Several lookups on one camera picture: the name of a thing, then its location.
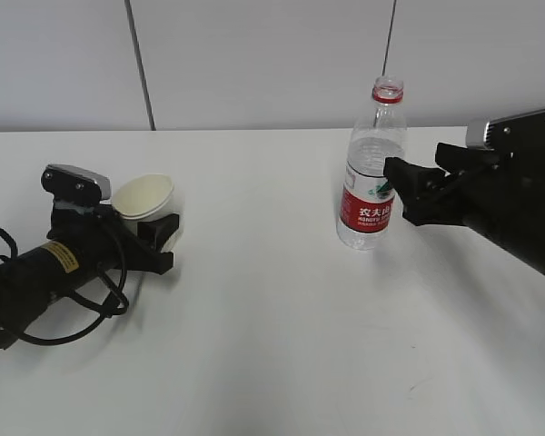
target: white paper cup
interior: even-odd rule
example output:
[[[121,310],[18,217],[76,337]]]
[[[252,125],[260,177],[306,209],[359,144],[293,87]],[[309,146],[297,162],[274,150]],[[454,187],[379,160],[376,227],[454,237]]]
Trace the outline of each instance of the white paper cup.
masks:
[[[121,215],[125,227],[137,235],[137,224],[164,218],[170,213],[181,214],[176,201],[172,179],[165,174],[146,174],[124,184],[111,197],[111,205]],[[173,249],[175,232],[162,247],[162,252]]]

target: plastic water bottle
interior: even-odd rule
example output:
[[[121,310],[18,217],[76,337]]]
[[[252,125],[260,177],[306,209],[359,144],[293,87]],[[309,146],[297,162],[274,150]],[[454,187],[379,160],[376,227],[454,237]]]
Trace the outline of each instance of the plastic water bottle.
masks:
[[[372,107],[352,131],[343,184],[337,234],[357,250],[370,250],[383,237],[390,221],[394,191],[385,177],[386,157],[403,157],[406,120],[401,112],[403,82],[378,77]]]

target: bottle label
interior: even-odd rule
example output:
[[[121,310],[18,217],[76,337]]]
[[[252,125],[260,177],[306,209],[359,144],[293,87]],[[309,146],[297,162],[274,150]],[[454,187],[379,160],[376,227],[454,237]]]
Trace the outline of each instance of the bottle label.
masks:
[[[356,172],[347,163],[341,218],[356,232],[375,233],[390,221],[393,188],[385,177],[372,177]]]

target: white table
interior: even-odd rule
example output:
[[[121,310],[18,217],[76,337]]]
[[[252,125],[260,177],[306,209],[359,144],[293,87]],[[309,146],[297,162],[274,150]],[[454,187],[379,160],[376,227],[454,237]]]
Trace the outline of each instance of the white table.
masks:
[[[23,251],[48,230],[48,163],[115,188],[168,173],[185,192],[176,267],[145,277],[132,312],[0,352],[0,435],[545,435],[545,278],[399,204],[374,253],[345,247],[348,134],[0,134],[0,225]],[[433,164],[463,136],[411,129],[407,157]],[[30,330],[91,316],[59,302]]]

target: cable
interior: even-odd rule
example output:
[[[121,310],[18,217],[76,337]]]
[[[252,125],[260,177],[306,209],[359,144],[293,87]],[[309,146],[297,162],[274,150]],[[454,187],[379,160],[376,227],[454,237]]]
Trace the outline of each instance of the cable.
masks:
[[[17,327],[10,325],[9,322],[5,322],[3,319],[0,318],[0,327],[4,329],[6,332],[12,334],[16,338],[20,339],[21,341],[32,343],[34,345],[42,345],[42,346],[52,346],[52,345],[63,345],[65,343],[74,342],[78,339],[81,339],[85,337],[87,334],[92,332],[94,329],[96,329],[103,320],[107,317],[111,317],[116,314],[122,314],[127,312],[127,308],[129,307],[129,300],[127,300],[127,297],[125,297],[125,294],[123,293],[123,289],[125,287],[125,281],[127,280],[127,262],[125,260],[125,253],[123,246],[121,245],[121,242],[119,241],[119,238],[115,234],[115,231],[112,227],[108,226],[107,224],[102,224],[104,230],[107,232],[107,234],[113,239],[115,248],[117,250],[117,254],[119,255],[119,263],[121,267],[121,276],[119,278],[119,283],[115,286],[115,283],[109,278],[109,276],[101,269],[98,268],[99,277],[104,282],[104,284],[109,289],[109,295],[105,298],[103,304],[97,304],[95,302],[91,302],[90,300],[87,300],[82,295],[79,295],[78,293],[74,293],[75,295],[71,296],[69,295],[69,298],[71,298],[73,301],[81,304],[87,309],[91,309],[95,312],[99,313],[99,317],[94,320],[91,324],[89,324],[87,327],[82,329],[80,332],[71,334],[69,336],[64,336],[62,338],[55,338],[55,339],[43,339],[43,338],[37,338],[35,336],[32,336],[30,334],[27,334]],[[14,239],[3,229],[0,229],[0,236],[8,243],[8,245],[11,246],[12,254],[15,257],[17,255],[17,251],[12,249],[12,245],[9,243],[12,241],[15,247],[15,241]],[[113,299],[115,299],[115,302],[119,302],[122,304],[123,307],[117,308],[117,304],[113,302]],[[105,307],[116,309],[115,311],[108,310],[106,312],[103,311]]]

